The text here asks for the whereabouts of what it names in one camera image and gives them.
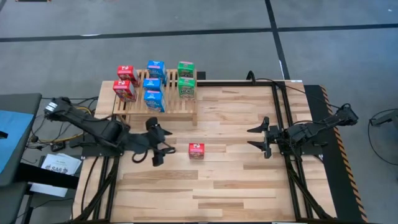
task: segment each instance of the cardboard box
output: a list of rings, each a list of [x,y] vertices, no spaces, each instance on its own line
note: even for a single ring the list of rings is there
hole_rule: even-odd
[[[143,86],[145,90],[159,91],[164,94],[164,85],[159,78],[146,78],[144,79]]]
[[[178,93],[180,98],[194,99],[195,97],[195,79],[178,78]]]
[[[148,61],[147,69],[151,78],[159,78],[162,80],[163,85],[167,84],[167,72],[164,62],[161,61]]]
[[[188,147],[188,154],[190,159],[204,159],[205,145],[203,143],[190,143]]]
[[[152,111],[164,112],[166,103],[163,94],[159,91],[146,90],[144,94],[144,101],[148,109]]]
[[[194,78],[193,71],[195,65],[192,62],[179,62],[177,66],[178,77]]]
[[[137,91],[129,80],[116,80],[113,83],[113,90],[124,102],[135,102],[137,100]]]
[[[139,76],[132,65],[119,65],[118,77],[120,80],[129,80],[135,87],[139,86]]]

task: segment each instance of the wooden rack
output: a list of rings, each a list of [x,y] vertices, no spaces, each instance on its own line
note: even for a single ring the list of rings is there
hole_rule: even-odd
[[[145,90],[143,83],[145,78],[149,78],[148,70],[137,70],[140,77],[140,85],[136,88],[137,90],[137,101],[136,102],[123,102],[120,98],[116,97],[116,101],[113,108],[114,114],[121,115],[132,115],[133,117],[148,117],[156,116],[161,119],[170,118],[170,120],[178,120],[181,118],[186,121],[191,119],[193,125],[197,125],[197,82],[195,82],[195,97],[194,99],[181,99],[178,94],[178,74],[177,69],[167,69],[167,84],[164,90],[165,98],[165,112],[156,112],[148,110],[147,105],[144,101]],[[193,74],[195,80],[197,80],[196,71]]]

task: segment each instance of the red cereal box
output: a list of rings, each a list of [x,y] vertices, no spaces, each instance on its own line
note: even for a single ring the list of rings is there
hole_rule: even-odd
[[[205,158],[205,145],[203,143],[190,143],[188,154],[190,159]]]
[[[132,65],[119,65],[118,67],[118,77],[121,80],[129,80],[132,85],[137,87],[139,86],[139,76]]]
[[[135,102],[137,100],[137,92],[129,80],[116,80],[113,83],[113,90],[124,102]]]

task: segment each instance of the concrete floor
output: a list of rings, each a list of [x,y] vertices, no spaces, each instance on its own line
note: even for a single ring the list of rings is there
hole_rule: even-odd
[[[398,3],[389,1],[271,1],[278,27],[398,23]],[[6,1],[0,12],[0,38],[110,34],[167,30],[270,27],[261,0],[53,0]],[[291,79],[325,85],[335,105],[349,102],[360,117],[340,128],[370,222],[398,220],[398,167],[381,161],[367,140],[367,122],[376,112],[396,108],[398,29],[283,32],[280,39]],[[207,79],[281,79],[272,33],[0,43],[0,94],[41,92],[43,96],[91,97],[102,80],[116,78],[119,64],[144,67],[150,59],[175,67],[195,62]],[[55,137],[59,123],[46,122],[41,138]],[[78,130],[71,128],[71,133]],[[373,128],[376,150],[397,163],[397,130]],[[48,153],[27,151],[34,160]],[[79,155],[76,149],[66,153]],[[51,199],[36,196],[34,205]],[[31,223],[62,222],[70,202],[33,212]]]

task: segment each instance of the wooden table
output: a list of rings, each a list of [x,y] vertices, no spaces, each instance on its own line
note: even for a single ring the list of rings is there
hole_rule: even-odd
[[[302,83],[286,82],[304,91]],[[306,96],[287,89],[294,121],[311,119]],[[112,222],[266,222],[294,221],[284,158],[276,145],[273,155],[263,153],[246,141],[262,141],[263,135],[248,133],[264,116],[277,124],[271,87],[198,87],[198,124],[174,118],[159,120],[173,135],[167,142],[177,153],[167,155],[160,167],[153,167],[151,152],[141,164],[131,161],[131,152],[122,156],[112,209]],[[281,94],[279,94],[284,111]],[[113,113],[115,94],[112,82],[105,81],[99,94],[96,117]],[[132,132],[144,132],[145,120],[130,116]],[[188,143],[205,143],[205,159],[191,161]],[[81,170],[73,213],[80,214],[83,189],[94,159],[86,159]],[[85,206],[98,188],[102,158],[98,159],[88,184]],[[309,191],[332,216],[336,212],[323,164],[303,156]],[[305,207],[297,189],[301,214]],[[104,217],[103,197],[101,213]]]

